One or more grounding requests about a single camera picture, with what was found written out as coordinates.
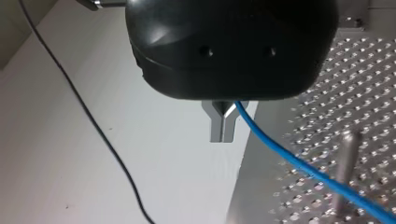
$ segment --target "white surface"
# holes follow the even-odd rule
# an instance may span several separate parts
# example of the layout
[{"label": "white surface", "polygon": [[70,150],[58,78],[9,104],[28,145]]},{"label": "white surface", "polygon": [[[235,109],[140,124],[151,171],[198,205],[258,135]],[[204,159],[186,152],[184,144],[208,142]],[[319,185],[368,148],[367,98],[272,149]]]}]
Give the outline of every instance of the white surface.
[{"label": "white surface", "polygon": [[[122,9],[61,0],[39,30],[106,131],[158,224],[224,223],[248,140],[210,144],[200,102],[141,77]],[[254,111],[257,104],[250,104]],[[146,223],[126,177],[30,37],[0,77],[0,223]]]}]

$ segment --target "aluminum plate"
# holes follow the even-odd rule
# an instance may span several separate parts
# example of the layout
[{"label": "aluminum plate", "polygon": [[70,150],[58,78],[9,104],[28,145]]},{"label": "aluminum plate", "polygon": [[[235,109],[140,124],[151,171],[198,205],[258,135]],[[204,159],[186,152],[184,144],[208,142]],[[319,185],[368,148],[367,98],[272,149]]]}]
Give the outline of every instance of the aluminum plate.
[{"label": "aluminum plate", "polygon": [[[298,97],[291,151],[335,175],[339,135],[360,129],[363,140],[350,186],[396,214],[396,39],[339,35],[316,84]],[[282,161],[283,188],[270,211],[277,223],[379,223],[353,204],[334,217],[332,192]]]}]

